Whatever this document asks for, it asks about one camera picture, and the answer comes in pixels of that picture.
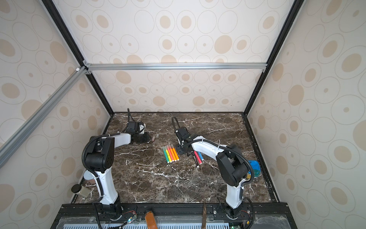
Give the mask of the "orange marker pen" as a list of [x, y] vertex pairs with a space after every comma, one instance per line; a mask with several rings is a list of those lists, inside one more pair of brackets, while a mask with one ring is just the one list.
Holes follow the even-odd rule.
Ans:
[[178, 156], [178, 154], [177, 154], [177, 152], [176, 152], [176, 149], [174, 148], [173, 144], [171, 144], [171, 148], [172, 148], [172, 151], [173, 151], [174, 156], [175, 156], [175, 158], [176, 158], [176, 161], [179, 161], [179, 160], [180, 160], [180, 158], [179, 158], [179, 156]]
[[168, 145], [168, 147], [169, 147], [169, 150], [170, 150], [171, 155], [172, 155], [172, 157], [173, 157], [173, 161], [177, 161], [177, 158], [176, 158], [176, 156], [175, 156], [175, 153], [174, 153], [174, 151], [173, 151], [172, 147], [171, 147], [170, 145]]

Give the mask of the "red-pink marker pen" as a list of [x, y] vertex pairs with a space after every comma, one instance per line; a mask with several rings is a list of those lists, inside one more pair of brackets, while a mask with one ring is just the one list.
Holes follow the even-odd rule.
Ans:
[[194, 155], [196, 157], [196, 160], [197, 160], [198, 164], [201, 165], [202, 164], [201, 158], [199, 157], [199, 155], [196, 151], [194, 151]]

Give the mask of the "blue marker pen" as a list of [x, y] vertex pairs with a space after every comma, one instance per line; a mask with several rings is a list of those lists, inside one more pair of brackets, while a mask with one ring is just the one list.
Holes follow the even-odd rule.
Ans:
[[198, 155], [199, 155], [200, 159], [201, 159], [202, 161], [204, 161], [204, 158], [203, 158], [203, 156], [202, 156], [201, 152], [197, 152], [197, 153], [198, 153]]

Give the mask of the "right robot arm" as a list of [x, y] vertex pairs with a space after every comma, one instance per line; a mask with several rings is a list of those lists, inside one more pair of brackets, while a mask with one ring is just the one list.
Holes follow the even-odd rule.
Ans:
[[180, 127], [174, 132], [179, 142], [179, 154], [196, 151], [217, 162], [221, 177], [227, 185], [226, 209], [239, 211], [244, 201], [244, 185], [254, 181], [254, 170], [240, 149], [234, 144], [220, 145], [201, 135], [190, 134], [185, 127]]

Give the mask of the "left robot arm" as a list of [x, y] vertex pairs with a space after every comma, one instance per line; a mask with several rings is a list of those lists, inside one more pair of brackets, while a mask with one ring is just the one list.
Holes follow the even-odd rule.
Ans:
[[109, 206], [115, 204], [118, 199], [112, 178], [114, 149], [133, 143], [147, 143], [150, 139], [147, 132], [139, 134], [118, 132], [90, 138], [82, 152], [82, 164], [93, 175], [97, 184], [100, 194], [99, 203]]

